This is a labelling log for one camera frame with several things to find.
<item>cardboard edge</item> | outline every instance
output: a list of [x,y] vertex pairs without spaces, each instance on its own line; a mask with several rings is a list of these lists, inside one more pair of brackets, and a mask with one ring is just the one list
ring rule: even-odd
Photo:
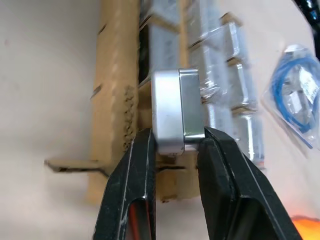
[[98,160],[53,158],[44,160],[44,165],[48,166],[55,173],[99,172],[107,178],[110,176],[110,173],[104,169],[103,163]]

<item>metal box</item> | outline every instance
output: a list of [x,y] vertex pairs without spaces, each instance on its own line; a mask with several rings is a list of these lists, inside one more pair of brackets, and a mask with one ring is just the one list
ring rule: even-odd
[[250,70],[243,64],[228,67],[231,109],[257,109],[257,97]]
[[216,34],[216,29],[221,27],[219,10],[214,0],[193,0],[187,8],[187,42],[189,46],[206,41],[210,42],[210,37]]
[[227,106],[204,103],[202,107],[204,126],[220,130],[234,138],[232,113]]
[[168,24],[179,25],[179,2],[177,0],[140,0],[140,24],[151,15],[156,15]]
[[224,52],[227,61],[236,60],[240,63],[248,62],[248,53],[243,29],[234,21],[222,26],[224,35]]
[[263,165],[265,150],[262,122],[257,112],[241,112],[233,115],[233,127],[242,152],[257,166]]
[[228,75],[224,59],[223,53],[203,42],[189,50],[189,65],[198,68],[200,94],[204,102],[227,103]]
[[139,84],[158,70],[178,69],[180,65],[179,35],[153,22],[139,33]]

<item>silver component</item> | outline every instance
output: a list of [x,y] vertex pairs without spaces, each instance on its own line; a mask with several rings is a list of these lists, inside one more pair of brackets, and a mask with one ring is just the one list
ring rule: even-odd
[[213,103],[202,104],[204,112],[204,125],[225,132],[234,138],[232,113],[228,107]]
[[180,11],[177,0],[140,0],[140,24],[153,14],[169,24],[180,24]]
[[200,42],[189,50],[189,64],[198,68],[202,99],[226,103],[223,97],[226,97],[228,89],[228,75],[224,55]]
[[179,34],[149,22],[139,38],[139,86],[150,80],[154,71],[179,68]]
[[257,109],[257,97],[251,73],[242,64],[228,67],[231,109]]
[[152,128],[161,155],[196,151],[205,137],[198,71],[156,71],[151,77]]
[[233,115],[236,142],[253,163],[261,166],[265,159],[262,122],[257,112],[242,112]]
[[185,151],[196,151],[205,137],[197,69],[180,69],[180,91]]
[[219,10],[214,0],[192,0],[186,17],[189,46],[205,40],[210,42],[209,38],[221,26]]
[[248,53],[243,29],[235,22],[228,22],[222,26],[224,32],[224,52],[226,59],[247,63]]

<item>plastic bag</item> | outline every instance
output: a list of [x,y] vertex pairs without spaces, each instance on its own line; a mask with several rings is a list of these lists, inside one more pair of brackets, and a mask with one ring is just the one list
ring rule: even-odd
[[227,64],[224,54],[199,42],[189,50],[189,64],[198,69],[200,94],[203,102],[229,103]]
[[259,113],[252,111],[234,113],[233,127],[235,140],[243,154],[263,170],[265,167],[265,148]]
[[235,138],[232,113],[227,106],[206,102],[202,104],[202,107],[206,127],[220,130]]
[[301,45],[288,46],[263,94],[263,103],[311,149],[319,149],[320,63]]
[[187,40],[188,45],[207,40],[221,26],[220,14],[214,0],[192,0],[187,7]]
[[250,69],[241,63],[228,67],[230,107],[255,111],[258,108],[256,89]]
[[179,2],[177,0],[140,0],[139,23],[142,24],[153,14],[171,25],[180,24]]

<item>black clamp jaw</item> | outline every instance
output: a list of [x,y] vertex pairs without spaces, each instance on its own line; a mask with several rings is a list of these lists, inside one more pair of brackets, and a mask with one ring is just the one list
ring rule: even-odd
[[[302,239],[268,179],[226,133],[205,128],[197,167],[211,240]],[[156,239],[155,174],[156,141],[145,129],[108,180],[94,240]]]

